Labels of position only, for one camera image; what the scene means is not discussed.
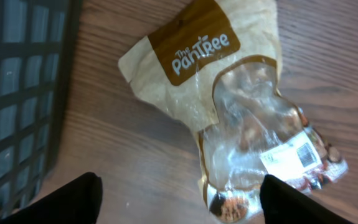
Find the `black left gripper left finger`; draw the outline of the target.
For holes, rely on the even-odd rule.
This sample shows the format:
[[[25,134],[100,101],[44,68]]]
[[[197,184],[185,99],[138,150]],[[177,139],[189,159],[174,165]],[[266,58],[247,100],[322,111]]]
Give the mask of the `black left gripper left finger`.
[[[102,200],[101,177],[86,172],[0,224],[95,224]]]

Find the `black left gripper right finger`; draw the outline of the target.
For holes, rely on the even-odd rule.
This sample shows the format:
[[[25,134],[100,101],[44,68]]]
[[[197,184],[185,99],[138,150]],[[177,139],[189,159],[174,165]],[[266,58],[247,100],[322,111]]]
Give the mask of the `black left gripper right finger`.
[[[260,190],[266,224],[352,224],[273,175]]]

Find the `cream brown bread bag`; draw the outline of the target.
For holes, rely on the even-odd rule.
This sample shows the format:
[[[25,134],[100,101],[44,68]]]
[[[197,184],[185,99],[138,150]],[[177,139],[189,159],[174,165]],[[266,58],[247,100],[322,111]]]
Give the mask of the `cream brown bread bag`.
[[[137,98],[193,133],[200,191],[221,223],[247,223],[261,213],[268,174],[308,194],[348,170],[341,153],[278,90],[274,0],[193,1],[118,66]]]

